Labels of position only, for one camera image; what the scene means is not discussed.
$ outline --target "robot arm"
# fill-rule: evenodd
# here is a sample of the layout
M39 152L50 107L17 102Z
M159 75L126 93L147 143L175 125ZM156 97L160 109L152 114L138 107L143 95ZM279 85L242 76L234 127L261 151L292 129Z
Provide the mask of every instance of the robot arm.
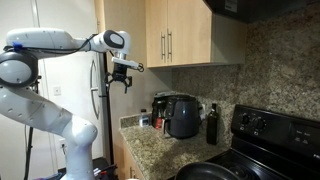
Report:
M51 28L18 29L8 33L5 52L0 54L0 114L66 139L64 180L93 180L92 142L97 128L66 109L28 90L38 77L38 59L68 55L78 51L114 51L112 81L126 87L127 68L143 71L142 64L125 60L130 36L106 31L88 39L73 39L67 32Z
M26 87L38 76L38 59L59 57L79 51L113 51L112 79L106 83L120 81L127 87L132 85L132 77L127 77L127 68L142 72L143 65L126 60L130 49L130 35L124 31L107 30L88 39L72 38L69 33L54 28L24 28L7 34L6 53L0 55L0 84L9 87Z

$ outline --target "small jar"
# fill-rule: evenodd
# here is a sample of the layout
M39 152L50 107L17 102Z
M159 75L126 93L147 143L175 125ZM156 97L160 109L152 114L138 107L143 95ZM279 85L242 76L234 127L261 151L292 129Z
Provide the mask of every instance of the small jar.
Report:
M149 126L149 116L147 115L146 109L141 109L141 114L139 116L139 126L140 127Z

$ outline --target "granite countertop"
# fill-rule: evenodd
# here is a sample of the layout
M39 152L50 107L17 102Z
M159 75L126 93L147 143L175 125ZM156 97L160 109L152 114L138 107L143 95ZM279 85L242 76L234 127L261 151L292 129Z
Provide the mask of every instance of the granite countertop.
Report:
M177 140L164 135L162 129L140 127L135 122L135 117L121 119L120 133L146 180L168 179L186 164L205 161L227 150L206 143L204 125L196 136Z

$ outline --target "stove knob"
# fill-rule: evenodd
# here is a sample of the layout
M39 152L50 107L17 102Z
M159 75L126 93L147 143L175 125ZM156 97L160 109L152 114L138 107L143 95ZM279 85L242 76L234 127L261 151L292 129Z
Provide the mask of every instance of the stove knob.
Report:
M247 125L247 124L249 124L249 122L250 122L250 116L247 114L244 114L241 119L241 124Z
M266 126L265 120L263 120L261 118L256 118L253 120L253 127L256 130L262 130L265 126Z

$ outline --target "cabinet door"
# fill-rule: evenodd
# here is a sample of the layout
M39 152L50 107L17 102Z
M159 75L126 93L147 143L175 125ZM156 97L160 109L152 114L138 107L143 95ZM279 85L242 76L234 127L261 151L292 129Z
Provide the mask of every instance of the cabinet door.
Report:
M143 180L143 175L137 166L136 162L134 161L130 150L128 149L127 145L124 143L124 174L126 179L135 178Z
M146 0L147 66L167 64L167 0Z
M212 12L201 0L168 1L172 65L210 62L211 21Z

